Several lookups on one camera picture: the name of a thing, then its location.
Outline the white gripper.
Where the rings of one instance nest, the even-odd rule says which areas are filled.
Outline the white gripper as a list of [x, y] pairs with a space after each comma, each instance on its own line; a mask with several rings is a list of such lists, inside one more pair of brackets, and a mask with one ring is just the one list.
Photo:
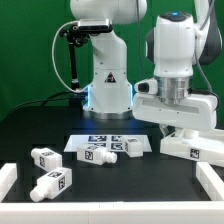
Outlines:
[[136, 93], [133, 116], [142, 121], [158, 123], [163, 137], [171, 127], [210, 131], [216, 126], [217, 98], [213, 95], [191, 94], [178, 104], [165, 104], [157, 96]]

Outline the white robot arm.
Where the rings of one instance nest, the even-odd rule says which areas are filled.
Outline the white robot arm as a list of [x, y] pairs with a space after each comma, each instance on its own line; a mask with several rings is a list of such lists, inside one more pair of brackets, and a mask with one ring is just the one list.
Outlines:
[[84, 113], [101, 119], [136, 119], [209, 132], [217, 123], [218, 97], [190, 87], [193, 67], [220, 54], [215, 0], [193, 0], [195, 15], [160, 14], [149, 32], [122, 40], [115, 25], [138, 24], [147, 0], [70, 0], [74, 32], [92, 45], [93, 79]]

